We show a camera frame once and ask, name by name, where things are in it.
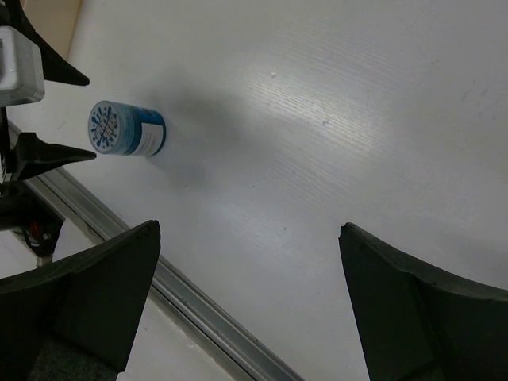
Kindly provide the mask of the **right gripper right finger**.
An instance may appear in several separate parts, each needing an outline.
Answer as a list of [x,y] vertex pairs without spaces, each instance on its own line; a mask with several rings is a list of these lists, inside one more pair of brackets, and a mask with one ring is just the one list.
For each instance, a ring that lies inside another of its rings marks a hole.
[[341,261],[371,380],[505,380],[507,292],[348,223]]

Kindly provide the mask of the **blue white tape roll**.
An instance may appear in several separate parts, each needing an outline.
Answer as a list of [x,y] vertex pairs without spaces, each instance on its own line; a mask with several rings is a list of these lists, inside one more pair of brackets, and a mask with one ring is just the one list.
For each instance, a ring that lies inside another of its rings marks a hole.
[[168,136],[164,118],[155,110],[125,103],[100,101],[88,118],[92,147],[104,155],[156,155]]

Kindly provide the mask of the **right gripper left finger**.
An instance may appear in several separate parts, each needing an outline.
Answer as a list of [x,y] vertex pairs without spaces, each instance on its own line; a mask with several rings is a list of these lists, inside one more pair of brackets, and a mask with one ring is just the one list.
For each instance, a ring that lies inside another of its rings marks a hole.
[[115,380],[160,255],[160,224],[1,281],[3,380]]

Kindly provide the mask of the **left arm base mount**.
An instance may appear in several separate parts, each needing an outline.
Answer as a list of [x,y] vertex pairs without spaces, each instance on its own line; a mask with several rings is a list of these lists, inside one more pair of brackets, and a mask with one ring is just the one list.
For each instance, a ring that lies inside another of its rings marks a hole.
[[52,257],[63,221],[32,221],[16,228],[13,233],[38,258]]

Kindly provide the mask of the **aluminium front rail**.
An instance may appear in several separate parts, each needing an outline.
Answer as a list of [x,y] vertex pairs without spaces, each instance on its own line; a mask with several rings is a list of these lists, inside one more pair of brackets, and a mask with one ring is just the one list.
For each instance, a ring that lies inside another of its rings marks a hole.
[[[22,131],[9,125],[15,147]],[[37,259],[35,269],[106,242],[126,227],[81,187],[63,166],[22,181],[63,218],[52,257]],[[174,314],[198,343],[232,376],[247,380],[296,380],[298,374],[246,332],[159,255],[148,297]]]

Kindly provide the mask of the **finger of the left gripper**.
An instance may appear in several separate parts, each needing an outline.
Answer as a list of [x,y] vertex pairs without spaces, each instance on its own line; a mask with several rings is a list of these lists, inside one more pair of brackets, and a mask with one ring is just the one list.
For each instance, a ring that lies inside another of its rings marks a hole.
[[21,133],[13,149],[14,181],[24,181],[67,164],[96,158],[95,152],[61,144],[48,144],[35,133]]
[[7,0],[7,25],[27,37],[40,49],[45,80],[74,86],[90,84],[87,76],[69,64],[39,35],[18,0]]

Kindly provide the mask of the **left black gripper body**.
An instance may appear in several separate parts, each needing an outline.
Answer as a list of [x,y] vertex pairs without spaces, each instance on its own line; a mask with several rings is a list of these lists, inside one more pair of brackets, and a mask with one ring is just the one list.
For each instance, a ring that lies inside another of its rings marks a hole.
[[1,108],[1,231],[56,234],[64,223],[22,181],[12,180],[16,164],[6,108]]

